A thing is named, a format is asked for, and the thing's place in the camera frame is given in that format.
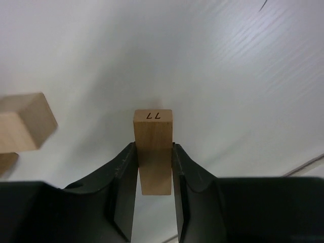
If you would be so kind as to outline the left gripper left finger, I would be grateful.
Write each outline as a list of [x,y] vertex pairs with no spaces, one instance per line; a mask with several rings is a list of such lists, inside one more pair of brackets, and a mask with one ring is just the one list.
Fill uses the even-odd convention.
[[113,160],[64,188],[77,227],[76,242],[130,242],[138,160],[135,143]]

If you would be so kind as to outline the long light wood block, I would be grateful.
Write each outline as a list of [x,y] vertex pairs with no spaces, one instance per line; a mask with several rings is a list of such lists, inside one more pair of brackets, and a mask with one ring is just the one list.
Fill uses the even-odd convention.
[[142,194],[171,195],[172,110],[138,109],[133,125]]

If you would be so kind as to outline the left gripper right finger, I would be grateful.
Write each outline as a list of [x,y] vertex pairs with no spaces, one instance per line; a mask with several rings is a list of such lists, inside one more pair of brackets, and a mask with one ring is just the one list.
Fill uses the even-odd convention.
[[179,242],[228,242],[217,178],[176,143],[172,170]]

